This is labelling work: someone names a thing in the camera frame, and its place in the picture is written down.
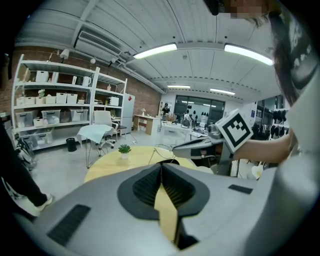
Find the person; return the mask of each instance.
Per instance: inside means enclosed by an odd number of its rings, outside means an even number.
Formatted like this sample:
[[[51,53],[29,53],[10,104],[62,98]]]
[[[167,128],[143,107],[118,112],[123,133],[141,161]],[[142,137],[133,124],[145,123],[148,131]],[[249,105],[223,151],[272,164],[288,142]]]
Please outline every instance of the person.
[[[270,22],[274,40],[274,69],[280,89],[292,107],[298,97],[318,76],[319,59],[310,38],[296,18],[276,0],[225,0],[225,12],[236,19],[247,19],[257,27]],[[234,160],[249,159],[281,163],[300,152],[293,131],[276,140],[248,140],[234,155]]]
[[[170,112],[170,108],[168,107],[168,103],[164,104],[162,108],[162,121],[166,121],[166,115]]]

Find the black hair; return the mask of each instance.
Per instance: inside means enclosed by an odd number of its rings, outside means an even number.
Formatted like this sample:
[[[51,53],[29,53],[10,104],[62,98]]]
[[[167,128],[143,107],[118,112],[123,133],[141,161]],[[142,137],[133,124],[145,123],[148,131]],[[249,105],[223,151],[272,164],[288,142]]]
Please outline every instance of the black hair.
[[[280,89],[292,106],[298,99],[295,87],[291,79],[291,43],[289,38],[289,26],[281,18],[280,11],[271,11],[268,15],[274,41],[274,69],[280,83]]]

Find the window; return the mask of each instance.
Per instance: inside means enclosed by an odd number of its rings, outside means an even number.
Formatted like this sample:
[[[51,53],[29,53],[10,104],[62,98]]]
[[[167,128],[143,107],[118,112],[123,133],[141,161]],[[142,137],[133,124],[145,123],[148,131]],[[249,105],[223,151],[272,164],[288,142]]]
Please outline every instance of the window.
[[[177,95],[174,114],[178,120],[181,120],[184,113],[188,112],[193,119],[196,119],[197,123],[204,122],[209,125],[215,124],[223,117],[224,108],[225,103],[223,101]]]

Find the round table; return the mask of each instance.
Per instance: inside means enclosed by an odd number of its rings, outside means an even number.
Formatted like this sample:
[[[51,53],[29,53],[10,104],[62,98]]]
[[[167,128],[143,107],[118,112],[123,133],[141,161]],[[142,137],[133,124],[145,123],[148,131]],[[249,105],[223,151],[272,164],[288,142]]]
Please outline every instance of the round table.
[[[118,151],[110,152],[102,156],[91,166],[84,182],[133,168],[155,164],[168,158],[174,158],[173,153],[169,150],[157,147],[157,151],[161,154],[159,155],[157,152],[154,152],[154,148],[153,146],[132,146],[128,159],[121,159],[121,153]],[[175,157],[174,159],[183,167],[199,171],[198,167],[188,159],[180,157]],[[164,234],[170,241],[173,241],[178,221],[177,209],[162,185],[156,194],[154,208],[159,211],[160,226]]]

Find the desk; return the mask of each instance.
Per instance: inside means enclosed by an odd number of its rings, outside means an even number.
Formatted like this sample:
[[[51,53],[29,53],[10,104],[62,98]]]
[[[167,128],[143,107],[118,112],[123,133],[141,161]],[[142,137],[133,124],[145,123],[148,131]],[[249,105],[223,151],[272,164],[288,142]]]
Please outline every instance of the desk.
[[[102,176],[124,172],[132,168],[155,164],[167,158],[173,158],[174,156],[173,153],[167,149],[157,147],[157,150],[161,155],[157,152],[153,154],[153,146],[132,146],[129,153],[129,159],[121,159],[121,153],[118,151],[110,152],[102,156],[91,166],[84,182],[89,182]],[[183,167],[198,171],[200,170],[188,159],[180,157],[174,159]],[[162,185],[156,194],[154,208],[159,211],[161,219],[160,226],[164,234],[169,240],[174,240],[177,225],[177,210]]]
[[[135,114],[133,126],[136,131],[144,131],[148,135],[155,135],[160,125],[160,119],[157,117]]]
[[[168,125],[166,122],[162,122],[161,126],[161,143],[164,143],[164,139],[168,136],[170,138],[170,145],[179,145],[185,142],[187,135],[192,132],[190,128],[182,127],[181,123]]]

